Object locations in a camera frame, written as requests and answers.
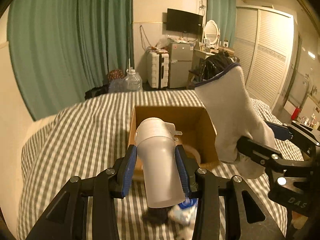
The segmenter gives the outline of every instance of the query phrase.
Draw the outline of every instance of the striped bedsheet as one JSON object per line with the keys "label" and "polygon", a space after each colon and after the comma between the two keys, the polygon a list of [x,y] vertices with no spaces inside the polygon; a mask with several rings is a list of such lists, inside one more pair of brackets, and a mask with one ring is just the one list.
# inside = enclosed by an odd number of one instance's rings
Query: striped bedsheet
{"label": "striped bedsheet", "polygon": [[[252,100],[254,109],[263,119],[280,124],[270,108]],[[74,175],[82,179],[96,176],[123,157],[128,141],[130,117],[134,105],[195,106],[203,104],[193,90],[153,91],[106,94],[62,110],[54,121],[24,145],[21,154],[23,192],[20,199],[18,238],[25,239],[44,209],[67,180]],[[276,140],[276,149],[284,158],[303,160],[297,147],[289,141]],[[212,172],[231,178],[238,174],[233,165],[221,164]],[[268,199],[266,174],[246,182],[262,200],[285,234],[287,212]],[[129,195],[116,199],[116,214],[120,239],[175,239],[182,228],[168,221],[151,226],[142,220],[147,209],[143,183],[133,182]],[[87,239],[92,239],[92,199],[88,203]],[[224,203],[220,203],[220,239],[225,238]]]}

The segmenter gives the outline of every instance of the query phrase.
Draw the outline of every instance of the white sock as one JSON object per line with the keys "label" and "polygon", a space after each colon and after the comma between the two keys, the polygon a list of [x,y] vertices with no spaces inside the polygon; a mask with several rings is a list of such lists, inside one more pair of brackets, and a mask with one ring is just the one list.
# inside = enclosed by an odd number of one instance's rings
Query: white sock
{"label": "white sock", "polygon": [[264,167],[239,154],[237,141],[241,136],[246,136],[275,148],[275,136],[253,109],[244,87],[241,67],[232,64],[224,72],[202,83],[195,91],[215,126],[215,147],[219,160],[234,164],[244,178],[258,178],[264,173]]}

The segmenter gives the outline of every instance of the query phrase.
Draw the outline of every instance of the mini fridge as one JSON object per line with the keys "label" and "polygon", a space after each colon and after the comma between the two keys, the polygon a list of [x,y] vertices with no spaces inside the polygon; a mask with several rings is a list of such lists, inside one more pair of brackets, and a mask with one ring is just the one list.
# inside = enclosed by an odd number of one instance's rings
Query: mini fridge
{"label": "mini fridge", "polygon": [[187,86],[189,70],[192,67],[193,44],[172,42],[169,45],[168,88]]}

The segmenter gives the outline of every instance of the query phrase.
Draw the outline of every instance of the blue gripper pad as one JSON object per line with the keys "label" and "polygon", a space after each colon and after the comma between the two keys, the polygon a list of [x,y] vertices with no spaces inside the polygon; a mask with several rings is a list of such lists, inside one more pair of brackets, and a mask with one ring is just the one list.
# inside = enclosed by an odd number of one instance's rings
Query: blue gripper pad
{"label": "blue gripper pad", "polygon": [[265,123],[272,129],[276,139],[281,141],[291,139],[291,133],[287,127],[268,121],[265,121]]}
{"label": "blue gripper pad", "polygon": [[189,197],[191,194],[190,190],[190,182],[189,182],[189,176],[186,170],[185,165],[183,164],[183,161],[180,156],[179,148],[176,146],[175,149],[175,159],[176,159],[176,164],[179,172],[179,177],[182,185],[183,192],[186,197]]}
{"label": "blue gripper pad", "polygon": [[130,147],[128,148],[128,151],[130,152],[127,152],[126,155],[129,154],[130,156],[129,156],[127,166],[125,168],[124,175],[123,175],[123,183],[122,183],[122,190],[121,190],[122,197],[127,196],[129,193],[133,171],[137,161],[137,147],[133,145],[131,148]]}

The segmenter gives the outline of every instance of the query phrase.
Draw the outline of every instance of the white suitcase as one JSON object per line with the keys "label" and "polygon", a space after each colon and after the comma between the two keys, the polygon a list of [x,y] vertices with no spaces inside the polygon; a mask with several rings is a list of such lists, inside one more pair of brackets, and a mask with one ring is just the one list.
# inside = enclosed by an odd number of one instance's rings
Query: white suitcase
{"label": "white suitcase", "polygon": [[169,54],[149,52],[147,55],[148,83],[152,88],[168,86]]}

